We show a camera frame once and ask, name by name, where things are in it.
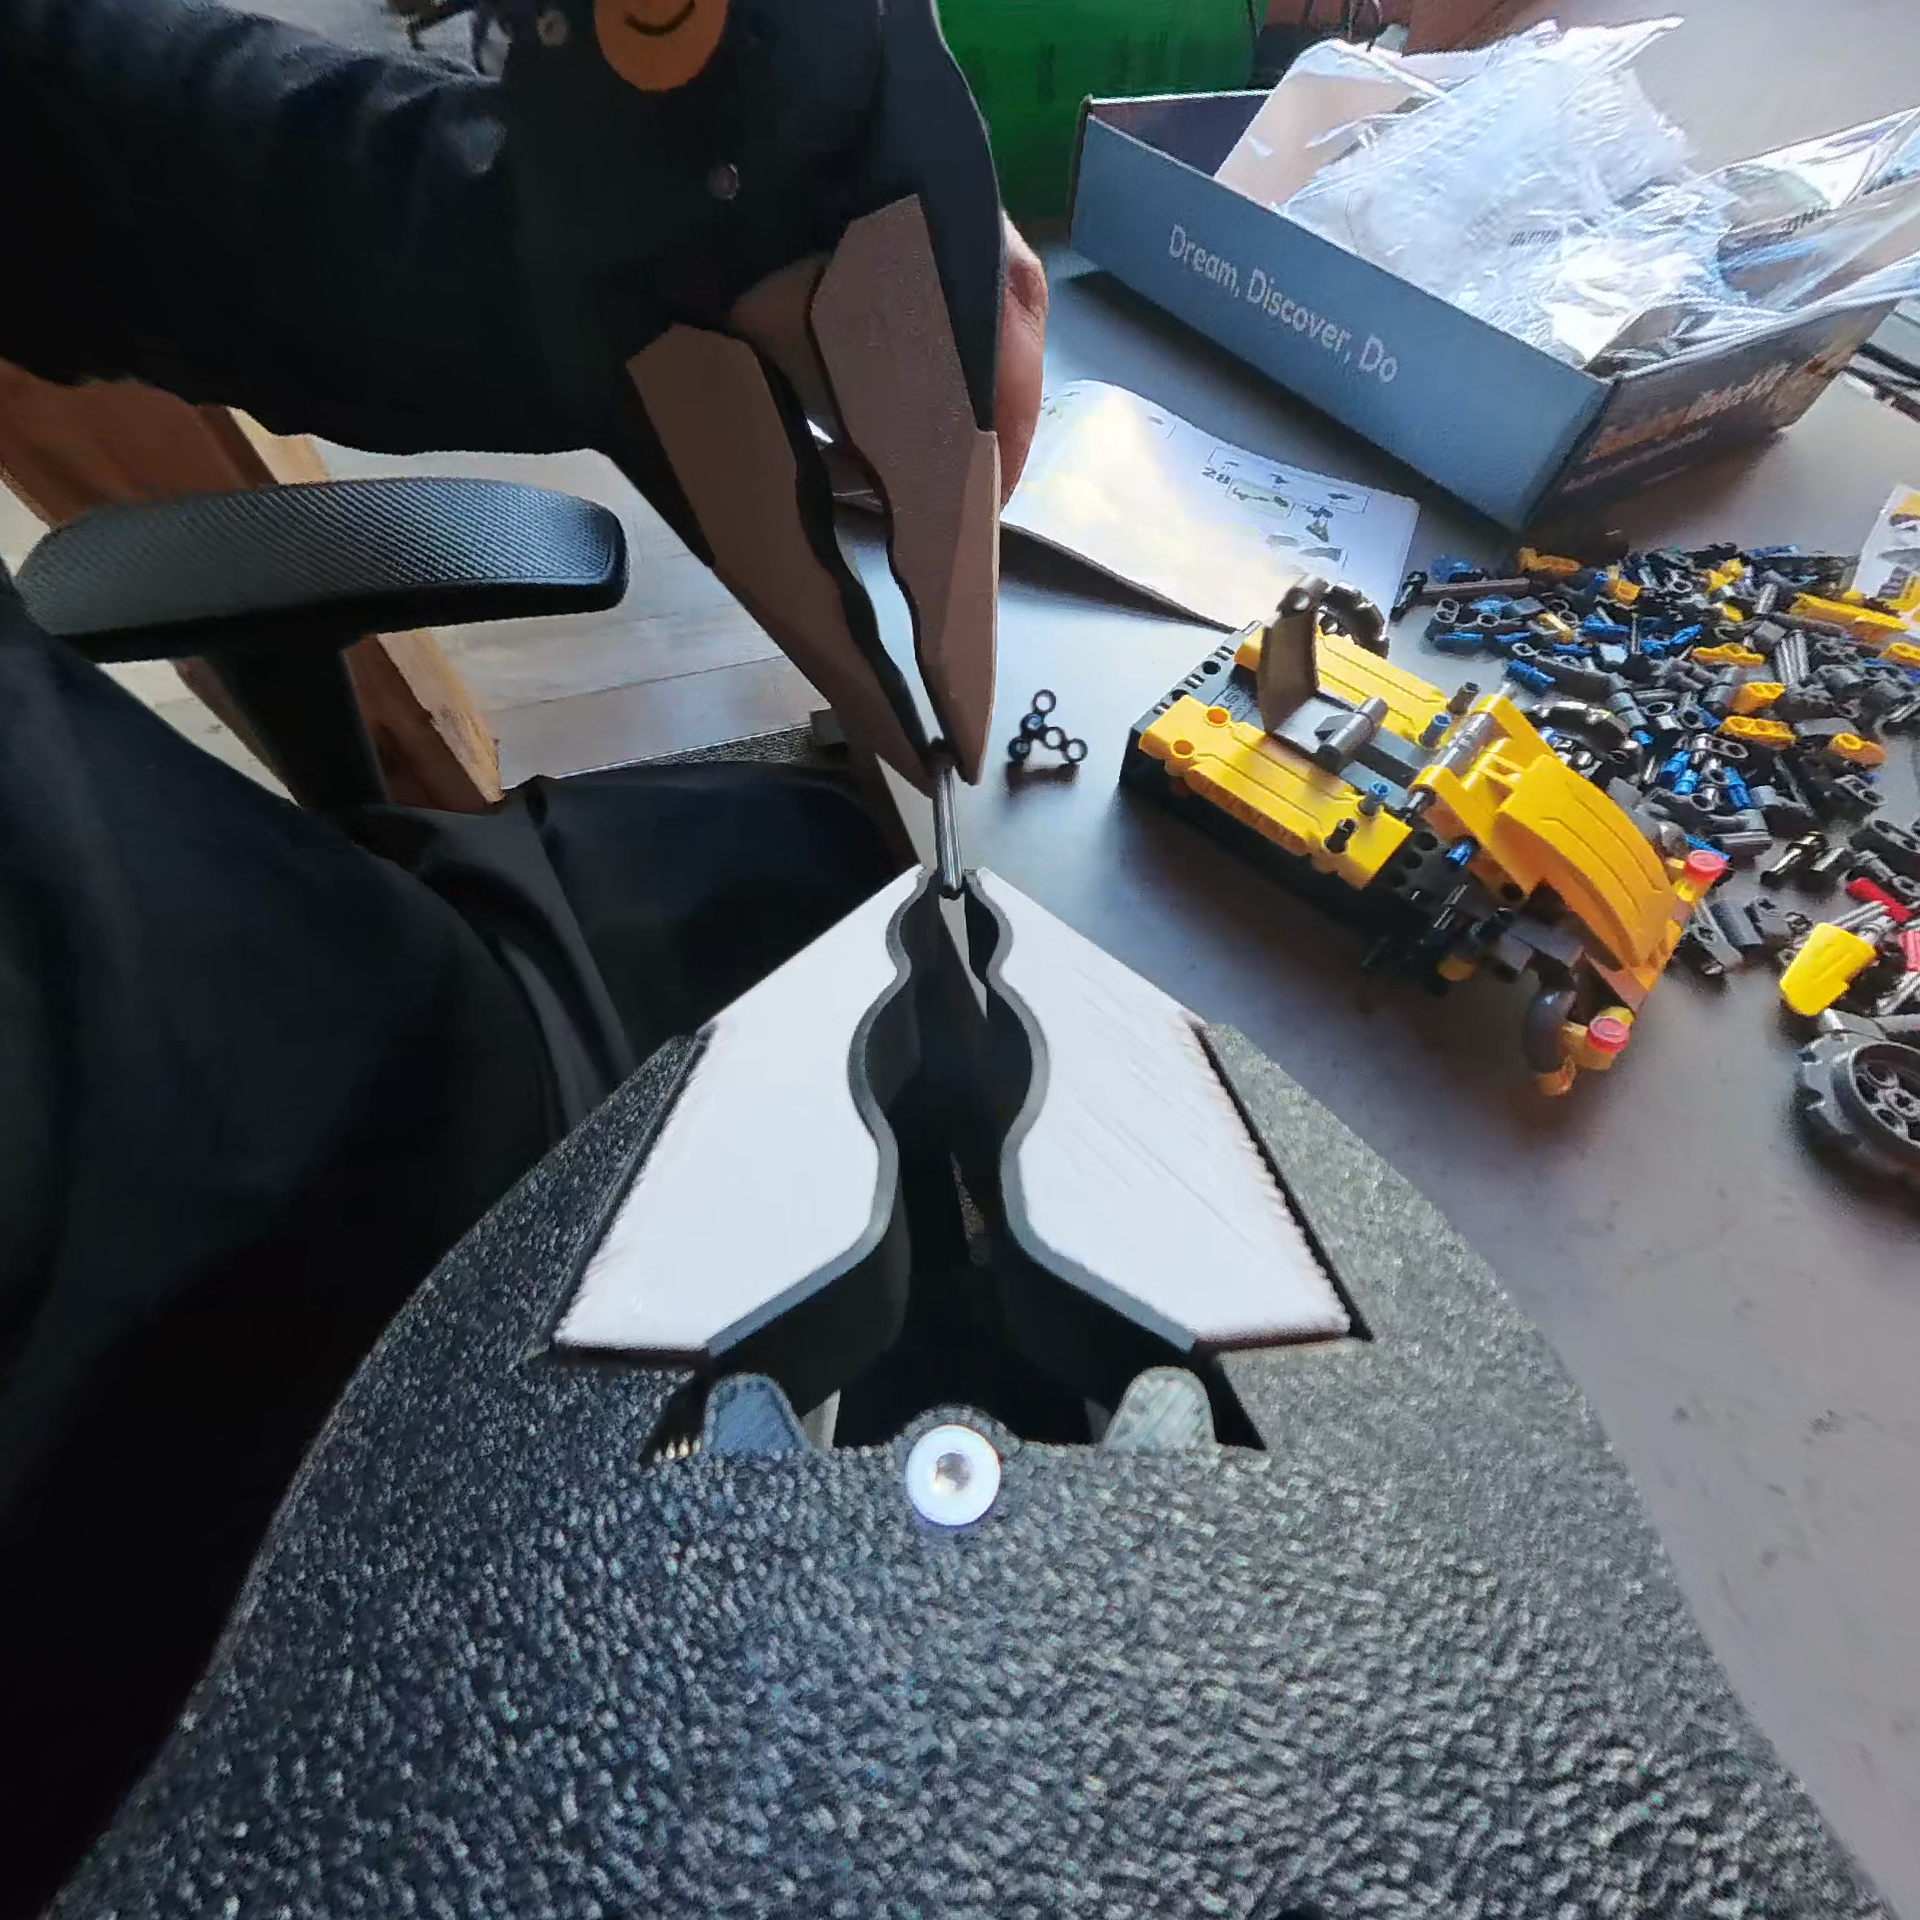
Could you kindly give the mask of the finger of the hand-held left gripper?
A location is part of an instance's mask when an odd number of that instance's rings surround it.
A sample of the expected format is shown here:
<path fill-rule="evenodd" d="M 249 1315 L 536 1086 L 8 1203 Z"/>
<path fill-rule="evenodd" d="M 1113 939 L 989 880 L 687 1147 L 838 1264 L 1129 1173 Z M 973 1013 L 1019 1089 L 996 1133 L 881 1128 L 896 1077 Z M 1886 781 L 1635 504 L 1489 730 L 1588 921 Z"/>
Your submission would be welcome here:
<path fill-rule="evenodd" d="M 804 416 L 755 342 L 676 321 L 627 366 L 710 567 L 841 712 L 921 792 L 943 751 L 921 673 L 880 639 L 841 553 Z"/>
<path fill-rule="evenodd" d="M 919 195 L 859 214 L 813 283 L 806 333 L 878 489 L 940 741 L 973 784 L 995 714 L 1000 454 L 976 423 L 934 261 Z"/>

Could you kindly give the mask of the black brick connector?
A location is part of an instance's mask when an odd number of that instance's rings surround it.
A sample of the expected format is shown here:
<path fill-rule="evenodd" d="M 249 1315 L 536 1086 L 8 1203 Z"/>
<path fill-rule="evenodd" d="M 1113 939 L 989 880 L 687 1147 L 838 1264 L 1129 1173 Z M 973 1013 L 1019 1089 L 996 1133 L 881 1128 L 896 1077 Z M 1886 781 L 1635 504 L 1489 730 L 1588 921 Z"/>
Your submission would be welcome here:
<path fill-rule="evenodd" d="M 1035 687 L 1004 746 L 1005 781 L 1067 781 L 1087 760 L 1087 742 L 1059 714 L 1059 691 Z"/>

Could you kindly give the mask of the clear plastic bags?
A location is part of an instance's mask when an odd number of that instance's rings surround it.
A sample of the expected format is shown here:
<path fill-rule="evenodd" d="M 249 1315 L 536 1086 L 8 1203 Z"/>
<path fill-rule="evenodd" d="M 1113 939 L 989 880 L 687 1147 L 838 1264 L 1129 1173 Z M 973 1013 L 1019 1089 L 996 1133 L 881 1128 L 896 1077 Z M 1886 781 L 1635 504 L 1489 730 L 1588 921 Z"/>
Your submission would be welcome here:
<path fill-rule="evenodd" d="M 1915 110 L 1713 171 L 1645 94 L 1678 18 L 1455 55 L 1313 43 L 1214 178 L 1597 374 L 1918 293 Z"/>

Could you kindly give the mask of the blue toy box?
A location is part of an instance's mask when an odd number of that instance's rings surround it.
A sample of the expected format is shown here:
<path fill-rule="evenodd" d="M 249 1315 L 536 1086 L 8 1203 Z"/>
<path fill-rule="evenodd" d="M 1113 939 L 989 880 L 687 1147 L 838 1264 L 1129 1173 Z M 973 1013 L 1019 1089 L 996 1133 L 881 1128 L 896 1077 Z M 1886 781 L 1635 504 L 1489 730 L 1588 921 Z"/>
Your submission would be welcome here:
<path fill-rule="evenodd" d="M 1131 295 L 1509 530 L 1792 424 L 1900 295 L 1595 376 L 1214 179 L 1256 94 L 1087 98 L 1069 245 Z"/>

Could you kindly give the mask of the person's legs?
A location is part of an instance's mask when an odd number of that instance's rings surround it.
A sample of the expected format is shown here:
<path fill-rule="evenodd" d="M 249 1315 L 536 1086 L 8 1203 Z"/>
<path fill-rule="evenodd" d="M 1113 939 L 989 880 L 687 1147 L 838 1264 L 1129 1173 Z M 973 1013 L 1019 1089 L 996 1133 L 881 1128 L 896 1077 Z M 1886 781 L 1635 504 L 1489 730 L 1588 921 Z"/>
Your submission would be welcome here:
<path fill-rule="evenodd" d="M 905 863 L 849 774 L 269 794 L 4 579 L 4 1914 L 149 1763 L 352 1368 L 662 1040 Z"/>

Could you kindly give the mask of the grey desk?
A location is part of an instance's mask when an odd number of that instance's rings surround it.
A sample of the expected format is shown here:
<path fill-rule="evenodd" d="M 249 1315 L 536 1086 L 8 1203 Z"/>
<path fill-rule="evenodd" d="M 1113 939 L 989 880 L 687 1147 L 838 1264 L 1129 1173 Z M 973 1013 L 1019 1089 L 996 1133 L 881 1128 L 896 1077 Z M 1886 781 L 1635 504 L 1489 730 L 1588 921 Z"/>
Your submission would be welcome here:
<path fill-rule="evenodd" d="M 1913 1199 L 1811 1157 L 1763 970 L 1671 975 L 1617 1067 L 1535 1095 L 1515 994 L 1361 975 L 1344 925 L 1119 792 L 1129 727 L 1206 646 L 1005 534 L 995 737 L 1053 687 L 1089 758 L 996 758 L 969 857 L 1236 1026 L 1478 1248 L 1612 1433 L 1734 1688 L 1915 1914 Z"/>

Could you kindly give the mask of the person's left hand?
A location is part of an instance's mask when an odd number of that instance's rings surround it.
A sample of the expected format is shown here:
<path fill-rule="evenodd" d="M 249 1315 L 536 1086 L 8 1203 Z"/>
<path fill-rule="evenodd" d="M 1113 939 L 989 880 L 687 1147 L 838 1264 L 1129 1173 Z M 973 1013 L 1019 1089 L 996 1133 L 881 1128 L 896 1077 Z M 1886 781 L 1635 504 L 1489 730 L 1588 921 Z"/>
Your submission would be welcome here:
<path fill-rule="evenodd" d="M 999 440 L 999 503 L 1005 504 L 1016 491 L 1039 423 L 1048 281 L 1037 251 L 1005 210 L 999 214 L 999 226 L 1004 285 L 999 299 L 995 433 Z"/>

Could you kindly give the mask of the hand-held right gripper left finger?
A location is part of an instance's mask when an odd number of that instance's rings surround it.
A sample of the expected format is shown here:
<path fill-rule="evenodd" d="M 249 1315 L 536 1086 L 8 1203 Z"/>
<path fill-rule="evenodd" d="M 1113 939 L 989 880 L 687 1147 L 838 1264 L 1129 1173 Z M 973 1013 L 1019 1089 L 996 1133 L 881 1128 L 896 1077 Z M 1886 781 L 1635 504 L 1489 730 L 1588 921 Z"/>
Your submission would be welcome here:
<path fill-rule="evenodd" d="M 896 1106 L 921 1069 L 910 871 L 715 1014 L 556 1326 L 566 1353 L 859 1370 L 905 1321 Z"/>

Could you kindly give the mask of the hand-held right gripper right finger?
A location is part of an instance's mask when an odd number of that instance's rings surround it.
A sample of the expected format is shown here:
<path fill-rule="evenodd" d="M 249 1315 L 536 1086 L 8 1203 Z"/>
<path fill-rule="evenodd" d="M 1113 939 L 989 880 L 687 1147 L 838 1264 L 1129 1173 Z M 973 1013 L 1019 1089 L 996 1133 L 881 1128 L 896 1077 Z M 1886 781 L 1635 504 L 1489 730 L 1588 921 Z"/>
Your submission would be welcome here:
<path fill-rule="evenodd" d="M 991 871 L 971 954 L 1005 1097 L 1005 1224 L 1071 1294 L 1179 1353 L 1345 1337 L 1353 1315 L 1197 1014 Z"/>

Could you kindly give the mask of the building instruction booklet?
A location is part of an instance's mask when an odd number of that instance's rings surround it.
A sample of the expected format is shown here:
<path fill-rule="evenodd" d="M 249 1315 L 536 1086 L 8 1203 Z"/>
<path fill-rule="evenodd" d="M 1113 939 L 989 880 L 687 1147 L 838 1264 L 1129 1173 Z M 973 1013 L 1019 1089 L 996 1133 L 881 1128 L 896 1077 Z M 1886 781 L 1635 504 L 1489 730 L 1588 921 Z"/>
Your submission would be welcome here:
<path fill-rule="evenodd" d="M 1111 382 L 1048 392 L 1000 527 L 1232 633 L 1316 575 L 1389 609 L 1417 503 L 1239 448 Z"/>

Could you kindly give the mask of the pile of loose toy bricks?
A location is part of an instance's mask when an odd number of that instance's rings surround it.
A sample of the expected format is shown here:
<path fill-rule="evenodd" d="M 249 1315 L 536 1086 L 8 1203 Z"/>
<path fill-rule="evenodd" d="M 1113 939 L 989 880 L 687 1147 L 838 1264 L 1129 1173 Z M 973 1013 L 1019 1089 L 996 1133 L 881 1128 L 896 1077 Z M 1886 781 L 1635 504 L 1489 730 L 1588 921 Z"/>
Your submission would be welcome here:
<path fill-rule="evenodd" d="M 1793 544 L 1523 545 L 1507 575 L 1439 557 L 1405 575 L 1438 653 L 1497 655 L 1575 771 L 1734 869 L 1679 941 L 1701 975 L 1775 970 L 1815 1152 L 1878 1185 L 1918 1175 L 1918 826 L 1887 810 L 1915 749 L 1915 489 L 1862 555 Z"/>

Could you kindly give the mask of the yellow toy brick vehicle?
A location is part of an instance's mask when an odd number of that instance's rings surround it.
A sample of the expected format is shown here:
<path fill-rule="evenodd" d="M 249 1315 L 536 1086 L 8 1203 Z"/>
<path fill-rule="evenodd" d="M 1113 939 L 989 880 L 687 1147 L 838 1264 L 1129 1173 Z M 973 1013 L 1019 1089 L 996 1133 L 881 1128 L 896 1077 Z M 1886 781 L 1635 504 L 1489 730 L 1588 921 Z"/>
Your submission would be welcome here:
<path fill-rule="evenodd" d="M 1287 584 L 1126 741 L 1123 784 L 1355 928 L 1361 970 L 1531 981 L 1519 1053 L 1548 1095 L 1622 1057 L 1727 869 L 1507 691 L 1391 664 L 1345 583 Z"/>

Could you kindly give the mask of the person's left forearm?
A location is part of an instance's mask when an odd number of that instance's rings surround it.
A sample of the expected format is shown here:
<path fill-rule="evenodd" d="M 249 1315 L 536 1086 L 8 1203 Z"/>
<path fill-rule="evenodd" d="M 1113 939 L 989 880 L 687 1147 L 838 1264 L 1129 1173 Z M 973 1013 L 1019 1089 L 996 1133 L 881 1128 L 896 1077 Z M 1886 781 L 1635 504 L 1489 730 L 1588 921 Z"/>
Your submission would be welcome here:
<path fill-rule="evenodd" d="M 3 3 L 3 354 L 382 451 L 588 448 L 496 90 L 223 3 Z"/>

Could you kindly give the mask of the green plastic bin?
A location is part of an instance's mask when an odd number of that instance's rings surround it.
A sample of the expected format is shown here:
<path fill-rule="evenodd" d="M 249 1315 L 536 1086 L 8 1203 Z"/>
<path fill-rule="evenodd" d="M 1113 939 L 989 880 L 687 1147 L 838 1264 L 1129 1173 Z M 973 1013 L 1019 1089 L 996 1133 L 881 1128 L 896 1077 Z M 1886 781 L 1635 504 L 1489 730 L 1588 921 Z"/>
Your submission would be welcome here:
<path fill-rule="evenodd" d="M 1243 88 L 1264 2 L 941 2 L 1019 226 L 1067 210 L 1087 98 Z"/>

